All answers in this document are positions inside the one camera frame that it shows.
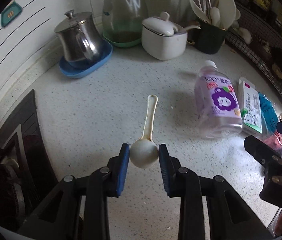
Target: wall decal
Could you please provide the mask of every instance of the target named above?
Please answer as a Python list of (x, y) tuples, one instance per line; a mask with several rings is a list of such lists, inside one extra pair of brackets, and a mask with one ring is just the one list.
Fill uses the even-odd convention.
[(8, 26), (21, 12), (22, 7), (12, 0), (1, 13), (1, 27)]

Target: kettle lid knob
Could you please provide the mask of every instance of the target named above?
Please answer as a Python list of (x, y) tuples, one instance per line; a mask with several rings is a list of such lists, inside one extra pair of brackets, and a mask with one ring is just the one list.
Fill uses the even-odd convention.
[(74, 10), (70, 10), (70, 11), (67, 11), (64, 15), (67, 16), (69, 19), (72, 19), (73, 18), (73, 12), (74, 12)]

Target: dark green cup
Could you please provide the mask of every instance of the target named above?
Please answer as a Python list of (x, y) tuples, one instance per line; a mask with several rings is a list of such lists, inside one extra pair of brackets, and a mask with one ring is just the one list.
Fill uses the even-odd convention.
[(200, 19), (197, 19), (197, 21), (200, 23), (201, 29), (190, 30), (188, 41), (193, 41), (194, 47), (206, 54), (217, 53), (222, 46), (228, 30), (221, 30)]

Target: spoon handle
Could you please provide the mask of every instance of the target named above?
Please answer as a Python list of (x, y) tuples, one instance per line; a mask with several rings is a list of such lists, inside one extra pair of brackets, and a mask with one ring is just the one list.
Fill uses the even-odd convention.
[(141, 139), (147, 139), (152, 141), (152, 131), (153, 131), (153, 120), (154, 112), (157, 107), (158, 97), (156, 95), (148, 96), (148, 112), (146, 114), (145, 124), (143, 128), (143, 134)]
[(187, 31), (192, 30), (192, 29), (201, 29), (201, 28), (200, 28), (200, 26), (190, 25), (190, 26), (187, 26), (185, 28), (180, 29), (177, 33), (187, 32)]

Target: speckled countertop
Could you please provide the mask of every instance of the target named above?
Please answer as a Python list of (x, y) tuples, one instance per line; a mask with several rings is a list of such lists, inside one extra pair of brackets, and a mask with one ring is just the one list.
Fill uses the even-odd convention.
[[(188, 47), (182, 56), (166, 62), (141, 46), (115, 48), (108, 63), (87, 77), (71, 80), (54, 66), (29, 88), (36, 91), (41, 132), (57, 178), (87, 176), (117, 155), (122, 143), (137, 140), (147, 96), (156, 94), (155, 143), (165, 143), (171, 156), (200, 176), (225, 177), (267, 226), (277, 207), (259, 198), (264, 178), (261, 166), (244, 151), (247, 135), (213, 141), (196, 134), (194, 78), (207, 59), (228, 75), (235, 88), (239, 77), (246, 77), (282, 112), (272, 87), (226, 45), (215, 55)], [(122, 196), (108, 202), (113, 240), (177, 238), (180, 200), (167, 197), (159, 162), (149, 169), (130, 163)]]

